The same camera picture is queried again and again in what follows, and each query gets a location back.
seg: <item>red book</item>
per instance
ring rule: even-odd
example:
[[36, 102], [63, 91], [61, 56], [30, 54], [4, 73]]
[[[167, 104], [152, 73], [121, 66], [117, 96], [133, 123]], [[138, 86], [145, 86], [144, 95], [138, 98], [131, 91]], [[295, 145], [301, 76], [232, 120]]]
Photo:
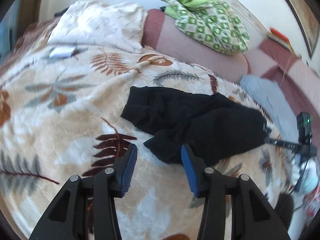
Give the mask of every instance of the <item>red book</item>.
[[284, 36], [281, 32], [277, 31], [276, 29], [274, 28], [270, 28], [270, 31], [273, 35], [276, 35], [278, 36], [281, 40], [283, 40], [284, 42], [287, 42], [288, 44], [290, 44], [290, 41], [288, 39], [287, 36]]

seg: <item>pillow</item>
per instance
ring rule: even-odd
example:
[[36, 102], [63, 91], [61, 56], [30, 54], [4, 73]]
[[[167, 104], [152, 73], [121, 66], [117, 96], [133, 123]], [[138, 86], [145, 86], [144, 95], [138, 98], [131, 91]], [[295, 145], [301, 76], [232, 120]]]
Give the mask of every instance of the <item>pillow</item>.
[[158, 9], [148, 11], [142, 44], [187, 64], [209, 68], [231, 82], [239, 82], [248, 73], [247, 60], [241, 53], [228, 56], [210, 49], [181, 32], [175, 19]]
[[95, 0], [80, 0], [62, 15], [48, 44], [93, 44], [141, 53], [146, 17], [147, 11], [138, 4], [108, 6]]
[[298, 142], [297, 118], [276, 82], [245, 75], [240, 86], [265, 109], [279, 129], [282, 140]]

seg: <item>gray leaf print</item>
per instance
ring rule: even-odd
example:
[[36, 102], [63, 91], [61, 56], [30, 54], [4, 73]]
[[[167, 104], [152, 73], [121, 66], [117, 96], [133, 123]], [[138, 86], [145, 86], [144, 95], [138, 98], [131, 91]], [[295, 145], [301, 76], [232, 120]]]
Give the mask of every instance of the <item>gray leaf print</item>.
[[64, 71], [56, 78], [54, 83], [39, 83], [26, 86], [26, 90], [30, 92], [37, 92], [44, 90], [44, 93], [32, 100], [30, 100], [25, 107], [36, 107], [39, 104], [49, 101], [47, 107], [54, 109], [57, 113], [60, 113], [63, 107], [76, 101], [76, 95], [72, 92], [76, 92], [83, 88], [93, 87], [90, 84], [71, 84], [77, 80], [85, 77], [85, 75], [71, 76], [60, 79]]
[[41, 173], [41, 167], [40, 167], [38, 155], [36, 155], [35, 158], [33, 159], [33, 163], [32, 163], [30, 171], [32, 173], [36, 173], [36, 174], [40, 174]]
[[36, 179], [31, 180], [29, 185], [28, 195], [31, 195], [36, 190], [37, 182], [38, 180]]
[[27, 188], [28, 182], [30, 182], [28, 176], [17, 177], [18, 186], [17, 186], [16, 192], [18, 192], [19, 194], [22, 194], [24, 189]]
[[19, 154], [16, 155], [16, 164], [17, 164], [17, 168], [18, 168], [18, 171], [22, 172], [22, 168], [21, 168], [21, 157]]
[[26, 158], [23, 158], [23, 167], [24, 167], [23, 170], [24, 170], [26, 173], [30, 173], [29, 164], [28, 164], [28, 161], [27, 161]]
[[39, 92], [39, 91], [46, 90], [48, 87], [50, 87], [50, 85], [45, 84], [45, 83], [39, 83], [36, 85], [26, 86], [25, 90], [30, 91], [30, 92]]
[[11, 159], [10, 158], [8, 158], [7, 159], [7, 163], [6, 163], [7, 165], [7, 171], [8, 172], [13, 172], [13, 165], [12, 165], [12, 161], [11, 161]]
[[42, 59], [44, 59], [47, 64], [53, 64], [62, 60], [62, 58], [57, 58], [57, 57], [50, 58], [49, 55], [42, 57]]
[[240, 98], [240, 100], [241, 100], [242, 102], [248, 97], [247, 93], [244, 92], [244, 91], [241, 92], [239, 88], [236, 89], [236, 90], [234, 90], [232, 93], [233, 93], [233, 94], [238, 94], [238, 95], [239, 95], [239, 98]]
[[272, 180], [272, 165], [270, 160], [270, 153], [268, 150], [262, 150], [263, 157], [259, 160], [259, 166], [266, 175], [266, 186], [268, 186]]
[[159, 73], [153, 78], [153, 82], [159, 86], [163, 86], [163, 82], [167, 79], [182, 79], [185, 81], [189, 80], [199, 80], [203, 78], [199, 78], [197, 74], [188, 73], [188, 72], [182, 72], [181, 70], [167, 70], [162, 73]]
[[237, 164], [234, 166], [230, 171], [226, 172], [225, 175], [237, 177], [239, 170], [242, 168], [242, 163]]
[[191, 200], [190, 204], [189, 204], [189, 208], [197, 208], [200, 207], [201, 205], [204, 205], [204, 201], [205, 198], [196, 198], [193, 197], [193, 199]]
[[78, 54], [84, 53], [84, 52], [86, 52], [87, 50], [88, 50], [88, 48], [77, 48], [77, 49], [75, 50], [75, 52], [72, 54], [72, 57], [73, 57], [73, 56], [76, 56], [76, 55], [78, 55]]

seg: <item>light blue cloth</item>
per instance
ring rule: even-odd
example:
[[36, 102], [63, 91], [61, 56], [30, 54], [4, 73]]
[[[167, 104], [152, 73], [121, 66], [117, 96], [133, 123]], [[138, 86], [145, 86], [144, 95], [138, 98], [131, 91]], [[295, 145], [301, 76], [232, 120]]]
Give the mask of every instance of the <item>light blue cloth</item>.
[[297, 117], [277, 83], [253, 75], [244, 75], [240, 86], [267, 111], [282, 140], [298, 142]]

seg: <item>fabric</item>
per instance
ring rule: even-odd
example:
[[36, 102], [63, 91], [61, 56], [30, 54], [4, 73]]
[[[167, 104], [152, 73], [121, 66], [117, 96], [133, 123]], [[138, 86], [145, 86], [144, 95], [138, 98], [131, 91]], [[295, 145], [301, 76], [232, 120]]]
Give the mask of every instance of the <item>fabric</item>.
[[148, 11], [142, 43], [187, 64], [204, 66], [231, 82], [239, 82], [248, 73], [248, 63], [242, 53], [224, 55], [210, 49], [186, 36], [175, 26], [173, 18], [157, 9]]
[[[238, 85], [150, 49], [139, 55], [79, 45], [70, 58], [49, 59], [60, 45], [47, 41], [48, 36], [39, 39], [0, 78], [0, 209], [14, 231], [28, 239], [71, 175], [90, 176], [111, 166], [131, 142], [138, 147], [131, 187], [116, 199], [122, 239], [196, 239], [203, 202], [193, 199], [181, 165], [159, 161], [143, 145], [151, 135], [120, 117], [130, 87], [218, 92], [263, 111]], [[268, 119], [267, 124], [277, 138], [275, 125]], [[215, 168], [233, 177], [248, 174], [273, 207], [287, 189], [282, 150], [272, 145], [224, 159]], [[229, 198], [226, 208], [226, 239], [231, 239]], [[89, 224], [90, 239], [93, 229]]]
[[286, 101], [278, 84], [254, 75], [245, 75], [240, 86], [268, 113], [281, 134], [281, 139], [298, 142], [297, 117]]
[[296, 116], [301, 112], [310, 113], [313, 134], [312, 143], [320, 149], [320, 116], [313, 104], [308, 100], [305, 93], [301, 91], [300, 87], [298, 87], [289, 75], [284, 75], [283, 70], [279, 67], [270, 69], [263, 75], [263, 78], [267, 78], [278, 83]]
[[223, 95], [185, 93], [165, 87], [131, 87], [121, 117], [154, 135], [144, 145], [165, 163], [181, 164], [189, 143], [207, 166], [264, 144], [261, 113]]
[[263, 51], [265, 54], [275, 60], [279, 67], [285, 69], [286, 71], [289, 71], [294, 62], [298, 60], [298, 57], [292, 54], [291, 51], [287, 50], [278, 42], [273, 41], [270, 38], [264, 40], [259, 45], [259, 50]]
[[61, 17], [48, 44], [96, 44], [141, 53], [146, 17], [147, 11], [138, 4], [108, 6], [105, 2], [80, 0]]
[[224, 0], [161, 0], [165, 13], [189, 37], [223, 54], [248, 50], [249, 35], [241, 19]]
[[244, 54], [250, 64], [250, 72], [258, 77], [268, 72], [273, 67], [278, 67], [278, 63], [258, 48], [250, 49]]

